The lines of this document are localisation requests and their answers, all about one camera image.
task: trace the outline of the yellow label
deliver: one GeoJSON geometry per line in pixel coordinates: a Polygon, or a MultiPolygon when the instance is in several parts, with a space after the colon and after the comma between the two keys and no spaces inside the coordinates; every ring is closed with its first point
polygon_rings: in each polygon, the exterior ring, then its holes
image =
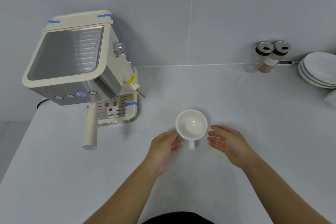
{"type": "Polygon", "coordinates": [[[127,84],[131,85],[136,79],[136,76],[132,74],[131,78],[128,80],[127,84]]]}

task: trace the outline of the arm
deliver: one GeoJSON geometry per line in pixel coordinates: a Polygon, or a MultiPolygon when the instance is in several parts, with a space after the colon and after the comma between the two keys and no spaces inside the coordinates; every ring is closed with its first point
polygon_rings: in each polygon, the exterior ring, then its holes
{"type": "Polygon", "coordinates": [[[239,131],[222,125],[211,128],[209,145],[244,171],[274,224],[330,224],[252,150],[239,131]]]}
{"type": "Polygon", "coordinates": [[[174,131],[155,137],[145,160],[84,224],[136,224],[156,179],[164,172],[167,159],[178,151],[179,145],[174,131]]]}

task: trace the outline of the mug handle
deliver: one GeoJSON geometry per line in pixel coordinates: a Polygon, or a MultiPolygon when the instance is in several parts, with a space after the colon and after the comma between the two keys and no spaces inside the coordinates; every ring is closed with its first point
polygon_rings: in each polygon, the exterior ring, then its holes
{"type": "Polygon", "coordinates": [[[195,142],[194,141],[191,141],[189,140],[189,150],[195,150],[195,142]]]}

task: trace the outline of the white cup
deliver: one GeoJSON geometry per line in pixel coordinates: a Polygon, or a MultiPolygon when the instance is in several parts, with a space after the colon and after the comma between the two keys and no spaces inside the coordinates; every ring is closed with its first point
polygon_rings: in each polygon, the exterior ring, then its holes
{"type": "Polygon", "coordinates": [[[177,116],[175,126],[180,136],[189,141],[189,149],[195,150],[195,141],[207,132],[208,121],[201,112],[189,109],[177,116]]]}

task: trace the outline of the spice jar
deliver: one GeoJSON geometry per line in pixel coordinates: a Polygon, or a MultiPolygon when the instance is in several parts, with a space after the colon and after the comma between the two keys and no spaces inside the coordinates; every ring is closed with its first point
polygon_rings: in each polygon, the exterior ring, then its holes
{"type": "Polygon", "coordinates": [[[273,50],[274,45],[270,42],[263,41],[258,43],[255,52],[252,55],[251,63],[245,66],[246,72],[256,72],[273,50]]]}
{"type": "Polygon", "coordinates": [[[274,43],[274,51],[269,55],[262,65],[259,67],[259,71],[263,73],[269,73],[275,68],[276,64],[282,60],[287,53],[291,50],[292,46],[285,41],[278,41],[274,43]]]}

